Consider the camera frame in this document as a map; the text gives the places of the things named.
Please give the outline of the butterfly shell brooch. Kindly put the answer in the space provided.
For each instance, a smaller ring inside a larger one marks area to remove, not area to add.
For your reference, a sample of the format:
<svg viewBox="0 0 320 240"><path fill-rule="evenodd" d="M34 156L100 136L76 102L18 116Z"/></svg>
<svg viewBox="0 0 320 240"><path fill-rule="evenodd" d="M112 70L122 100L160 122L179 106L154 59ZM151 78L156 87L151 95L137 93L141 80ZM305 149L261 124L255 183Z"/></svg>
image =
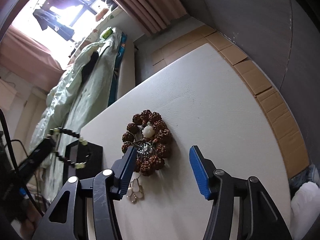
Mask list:
<svg viewBox="0 0 320 240"><path fill-rule="evenodd" d="M127 199L133 204L144 199L144 190L142 185L140 185L139 178L135 178L129 183L126 196Z"/></svg>

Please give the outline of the black open jewelry box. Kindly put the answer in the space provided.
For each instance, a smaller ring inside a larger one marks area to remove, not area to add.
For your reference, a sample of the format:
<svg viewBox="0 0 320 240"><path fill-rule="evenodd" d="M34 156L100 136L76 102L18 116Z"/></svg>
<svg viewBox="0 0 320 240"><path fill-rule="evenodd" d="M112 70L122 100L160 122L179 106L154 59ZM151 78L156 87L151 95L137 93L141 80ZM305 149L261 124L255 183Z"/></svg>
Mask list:
<svg viewBox="0 0 320 240"><path fill-rule="evenodd" d="M76 169L64 164L63 183L71 176L79 179L95 177L103 169L103 147L90 142L86 146L78 141L70 143L66 146L65 157L73 163L85 163L85 167Z"/></svg>

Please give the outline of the beige headboard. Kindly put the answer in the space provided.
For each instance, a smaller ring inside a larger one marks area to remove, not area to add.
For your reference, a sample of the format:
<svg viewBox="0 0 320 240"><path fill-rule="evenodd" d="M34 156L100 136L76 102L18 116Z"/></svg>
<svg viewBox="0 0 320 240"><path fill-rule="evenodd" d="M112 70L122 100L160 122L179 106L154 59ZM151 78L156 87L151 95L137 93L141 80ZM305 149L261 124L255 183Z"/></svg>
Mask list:
<svg viewBox="0 0 320 240"><path fill-rule="evenodd" d="M46 109L47 95L38 88L32 88L28 97L18 93L10 111L5 112L10 137L16 158L24 159L30 150L30 142L37 123Z"/></svg>

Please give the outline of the white low table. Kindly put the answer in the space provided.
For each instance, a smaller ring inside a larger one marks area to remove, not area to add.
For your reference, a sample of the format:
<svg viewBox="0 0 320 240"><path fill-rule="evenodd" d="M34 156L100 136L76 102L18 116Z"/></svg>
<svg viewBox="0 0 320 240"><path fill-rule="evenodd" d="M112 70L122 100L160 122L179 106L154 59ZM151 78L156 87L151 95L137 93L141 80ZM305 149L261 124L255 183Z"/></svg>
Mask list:
<svg viewBox="0 0 320 240"><path fill-rule="evenodd" d="M231 176L256 176L290 222L285 165L272 129L235 70L209 44L184 55L101 112L81 130L104 150L104 166L122 155L121 137L132 117L158 112L173 136L165 168L139 178L144 199L115 202L123 239L202 239L212 203L200 194L189 163L198 146Z"/></svg>

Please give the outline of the light green duvet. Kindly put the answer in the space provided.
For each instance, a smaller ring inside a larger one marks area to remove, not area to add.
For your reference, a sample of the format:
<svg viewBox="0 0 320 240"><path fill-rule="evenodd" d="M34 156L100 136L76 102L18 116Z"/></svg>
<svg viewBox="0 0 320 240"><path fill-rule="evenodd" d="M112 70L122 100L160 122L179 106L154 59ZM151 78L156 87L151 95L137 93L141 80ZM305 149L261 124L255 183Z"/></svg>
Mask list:
<svg viewBox="0 0 320 240"><path fill-rule="evenodd" d="M84 66L90 62L93 53L103 46L104 42L94 42L85 46L75 61L63 73L58 84L51 89L46 99L46 109L31 137L29 151L35 149L50 129L62 126L82 83Z"/></svg>

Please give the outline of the bed with green sheet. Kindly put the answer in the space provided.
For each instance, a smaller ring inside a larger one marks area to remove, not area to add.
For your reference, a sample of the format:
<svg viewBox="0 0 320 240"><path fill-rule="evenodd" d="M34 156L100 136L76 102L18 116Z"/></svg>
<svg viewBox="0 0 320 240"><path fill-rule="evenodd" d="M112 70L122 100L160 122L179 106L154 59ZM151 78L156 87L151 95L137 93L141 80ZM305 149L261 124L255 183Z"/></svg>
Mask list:
<svg viewBox="0 0 320 240"><path fill-rule="evenodd" d="M127 36L118 28L93 53L82 70L82 83L66 115L62 128L79 133L81 129L115 102L120 64Z"/></svg>

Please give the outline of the pink curtain left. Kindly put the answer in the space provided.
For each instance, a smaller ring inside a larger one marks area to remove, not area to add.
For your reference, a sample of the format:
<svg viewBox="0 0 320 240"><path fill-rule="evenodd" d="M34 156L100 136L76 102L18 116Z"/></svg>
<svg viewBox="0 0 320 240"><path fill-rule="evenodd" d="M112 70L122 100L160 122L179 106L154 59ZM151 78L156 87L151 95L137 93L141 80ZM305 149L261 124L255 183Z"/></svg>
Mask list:
<svg viewBox="0 0 320 240"><path fill-rule="evenodd" d="M47 92L64 72L47 47L12 25L1 40L1 66Z"/></svg>

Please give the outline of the pink curtain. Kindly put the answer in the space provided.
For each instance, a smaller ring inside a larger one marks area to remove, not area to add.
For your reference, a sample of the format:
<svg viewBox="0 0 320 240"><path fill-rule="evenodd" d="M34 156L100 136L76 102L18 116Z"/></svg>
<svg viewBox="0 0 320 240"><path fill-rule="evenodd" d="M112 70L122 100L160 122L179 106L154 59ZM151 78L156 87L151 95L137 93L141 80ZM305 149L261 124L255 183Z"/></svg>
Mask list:
<svg viewBox="0 0 320 240"><path fill-rule="evenodd" d="M113 0L146 35L156 34L187 14L180 0Z"/></svg>
<svg viewBox="0 0 320 240"><path fill-rule="evenodd" d="M47 92L64 72L47 47L12 25L1 40L1 66Z"/></svg>

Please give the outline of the white fluffy cloth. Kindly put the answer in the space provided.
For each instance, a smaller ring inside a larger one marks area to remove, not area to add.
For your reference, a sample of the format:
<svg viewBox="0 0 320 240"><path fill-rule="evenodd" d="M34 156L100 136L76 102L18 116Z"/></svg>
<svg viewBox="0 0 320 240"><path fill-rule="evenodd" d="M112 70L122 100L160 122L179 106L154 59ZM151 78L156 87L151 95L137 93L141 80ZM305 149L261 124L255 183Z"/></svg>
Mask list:
<svg viewBox="0 0 320 240"><path fill-rule="evenodd" d="M290 232L293 239L303 239L319 216L319 187L304 183L291 200Z"/></svg>

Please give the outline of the flattened cardboard on floor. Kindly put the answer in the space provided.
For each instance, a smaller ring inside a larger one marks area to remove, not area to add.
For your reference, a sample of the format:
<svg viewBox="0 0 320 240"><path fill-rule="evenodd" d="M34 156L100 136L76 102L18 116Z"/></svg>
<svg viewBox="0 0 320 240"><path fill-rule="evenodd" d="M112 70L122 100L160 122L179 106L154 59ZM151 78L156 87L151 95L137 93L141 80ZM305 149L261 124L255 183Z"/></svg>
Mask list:
<svg viewBox="0 0 320 240"><path fill-rule="evenodd" d="M152 66L161 70L204 44L210 44L235 70L261 107L276 137L288 178L309 165L309 157L299 127L285 100L248 56L208 25L184 34L152 52Z"/></svg>

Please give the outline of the green tissue pack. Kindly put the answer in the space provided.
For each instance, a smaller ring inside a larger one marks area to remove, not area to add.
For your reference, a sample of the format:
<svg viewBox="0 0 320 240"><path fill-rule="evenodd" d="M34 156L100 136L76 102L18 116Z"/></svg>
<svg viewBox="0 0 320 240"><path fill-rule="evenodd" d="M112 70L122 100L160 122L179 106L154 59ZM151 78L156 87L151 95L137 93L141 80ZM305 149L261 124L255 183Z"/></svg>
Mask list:
<svg viewBox="0 0 320 240"><path fill-rule="evenodd" d="M103 30L100 34L101 40L106 40L110 35L113 34L112 27L107 27L105 30Z"/></svg>

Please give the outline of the dark hanging shirt left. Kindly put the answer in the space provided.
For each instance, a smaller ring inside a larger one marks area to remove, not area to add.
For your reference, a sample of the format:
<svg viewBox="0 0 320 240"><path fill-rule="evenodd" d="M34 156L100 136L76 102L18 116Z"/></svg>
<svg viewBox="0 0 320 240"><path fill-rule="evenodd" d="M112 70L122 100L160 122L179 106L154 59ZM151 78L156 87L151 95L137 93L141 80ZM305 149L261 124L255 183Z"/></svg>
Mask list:
<svg viewBox="0 0 320 240"><path fill-rule="evenodd" d="M69 26L62 24L59 21L57 14L51 10L46 11L43 9L36 9L33 12L33 16L36 18L42 30L46 30L50 27L66 41L72 39L74 30Z"/></svg>

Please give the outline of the orange plush toy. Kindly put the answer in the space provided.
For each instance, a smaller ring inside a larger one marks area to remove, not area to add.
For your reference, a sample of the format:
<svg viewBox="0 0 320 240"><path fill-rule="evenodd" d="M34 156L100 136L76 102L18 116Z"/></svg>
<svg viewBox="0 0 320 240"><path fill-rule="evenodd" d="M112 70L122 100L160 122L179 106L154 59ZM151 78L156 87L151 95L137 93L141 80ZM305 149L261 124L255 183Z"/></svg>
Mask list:
<svg viewBox="0 0 320 240"><path fill-rule="evenodd" d="M108 13L108 8L103 8L95 15L95 21L99 22Z"/></svg>

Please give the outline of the pink curtain right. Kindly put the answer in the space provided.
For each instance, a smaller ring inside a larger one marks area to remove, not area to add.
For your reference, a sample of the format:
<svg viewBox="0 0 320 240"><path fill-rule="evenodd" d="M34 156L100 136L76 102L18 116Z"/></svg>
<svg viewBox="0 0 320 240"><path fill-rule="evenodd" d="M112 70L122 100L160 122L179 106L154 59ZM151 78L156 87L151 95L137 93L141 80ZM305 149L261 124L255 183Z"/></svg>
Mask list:
<svg viewBox="0 0 320 240"><path fill-rule="evenodd" d="M187 14L180 0L113 0L146 35L156 34Z"/></svg>

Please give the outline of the dark pillow on sill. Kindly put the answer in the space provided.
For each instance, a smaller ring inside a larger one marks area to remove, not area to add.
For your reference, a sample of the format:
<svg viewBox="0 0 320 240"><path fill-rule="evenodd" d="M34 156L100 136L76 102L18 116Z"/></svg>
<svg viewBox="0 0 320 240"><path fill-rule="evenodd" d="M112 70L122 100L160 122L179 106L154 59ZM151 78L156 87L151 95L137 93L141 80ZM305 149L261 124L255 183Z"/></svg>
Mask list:
<svg viewBox="0 0 320 240"><path fill-rule="evenodd" d="M113 11L118 7L117 3L114 0L101 0L101 1L105 2L111 11Z"/></svg>

